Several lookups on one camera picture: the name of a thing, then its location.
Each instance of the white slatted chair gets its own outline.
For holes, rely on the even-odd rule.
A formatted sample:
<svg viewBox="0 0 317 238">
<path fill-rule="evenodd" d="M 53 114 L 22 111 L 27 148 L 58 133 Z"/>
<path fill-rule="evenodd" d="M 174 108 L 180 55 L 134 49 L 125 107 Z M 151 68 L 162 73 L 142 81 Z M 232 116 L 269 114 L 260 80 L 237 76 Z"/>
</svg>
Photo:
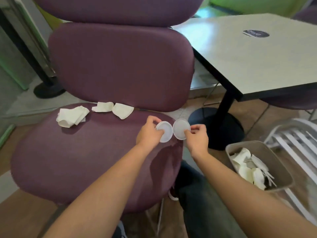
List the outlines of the white slatted chair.
<svg viewBox="0 0 317 238">
<path fill-rule="evenodd" d="M 264 143 L 271 149 L 283 148 L 317 185 L 317 125 L 303 119 L 283 121 L 266 136 Z M 311 223 L 317 226 L 316 216 L 312 215 L 299 201 L 291 189 L 286 194 L 296 208 Z"/>
</svg>

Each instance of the person's left hand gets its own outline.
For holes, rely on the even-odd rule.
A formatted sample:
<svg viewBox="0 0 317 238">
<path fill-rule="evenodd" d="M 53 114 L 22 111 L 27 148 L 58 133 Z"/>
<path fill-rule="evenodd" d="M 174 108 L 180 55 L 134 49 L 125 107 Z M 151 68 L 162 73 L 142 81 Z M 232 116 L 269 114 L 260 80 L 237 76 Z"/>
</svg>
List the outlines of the person's left hand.
<svg viewBox="0 0 317 238">
<path fill-rule="evenodd" d="M 154 149 L 164 134 L 164 130 L 155 129 L 156 124 L 153 123 L 154 121 L 157 123 L 162 122 L 158 117 L 148 116 L 146 124 L 143 125 L 137 136 L 136 144 L 141 145 L 148 150 Z"/>
</svg>

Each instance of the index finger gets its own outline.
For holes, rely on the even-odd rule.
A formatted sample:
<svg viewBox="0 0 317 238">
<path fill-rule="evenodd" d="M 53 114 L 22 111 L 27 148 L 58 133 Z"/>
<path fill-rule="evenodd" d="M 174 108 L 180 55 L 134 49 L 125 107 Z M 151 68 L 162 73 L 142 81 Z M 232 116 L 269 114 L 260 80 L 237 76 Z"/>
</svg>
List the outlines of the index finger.
<svg viewBox="0 0 317 238">
<path fill-rule="evenodd" d="M 191 126 L 191 130 L 206 130 L 206 126 L 204 124 L 194 124 Z"/>
<path fill-rule="evenodd" d="M 153 123 L 154 121 L 156 121 L 157 123 L 162 122 L 162 120 L 160 120 L 158 117 L 155 117 L 152 115 L 147 117 L 147 120 L 146 120 L 147 123 Z"/>
</svg>

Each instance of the plastic lid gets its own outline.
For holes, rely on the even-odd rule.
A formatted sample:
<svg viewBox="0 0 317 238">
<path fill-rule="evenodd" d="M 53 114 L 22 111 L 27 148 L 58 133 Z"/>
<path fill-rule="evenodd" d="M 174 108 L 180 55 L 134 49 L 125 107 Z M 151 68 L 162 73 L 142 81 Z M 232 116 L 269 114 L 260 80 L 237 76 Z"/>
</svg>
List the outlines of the plastic lid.
<svg viewBox="0 0 317 238">
<path fill-rule="evenodd" d="M 191 125 L 187 122 L 187 120 L 185 119 L 178 119 L 174 122 L 173 124 L 173 133 L 175 135 L 176 138 L 180 139 L 180 140 L 185 140 L 186 136 L 184 133 L 184 130 L 191 129 Z"/>
<path fill-rule="evenodd" d="M 156 130 L 160 130 L 160 129 L 164 129 L 164 134 L 161 137 L 160 142 L 161 143 L 168 142 L 173 136 L 172 125 L 167 121 L 162 121 L 156 125 Z"/>
</svg>

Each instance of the oval black sticker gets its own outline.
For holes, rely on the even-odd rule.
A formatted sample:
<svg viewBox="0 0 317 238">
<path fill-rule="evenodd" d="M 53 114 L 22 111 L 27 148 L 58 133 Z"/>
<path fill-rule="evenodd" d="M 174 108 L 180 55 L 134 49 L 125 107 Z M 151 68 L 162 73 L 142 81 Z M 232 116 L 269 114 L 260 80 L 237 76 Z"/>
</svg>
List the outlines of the oval black sticker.
<svg viewBox="0 0 317 238">
<path fill-rule="evenodd" d="M 250 29 L 243 31 L 243 34 L 252 36 L 252 37 L 268 37 L 270 35 L 264 31 L 250 30 Z"/>
</svg>

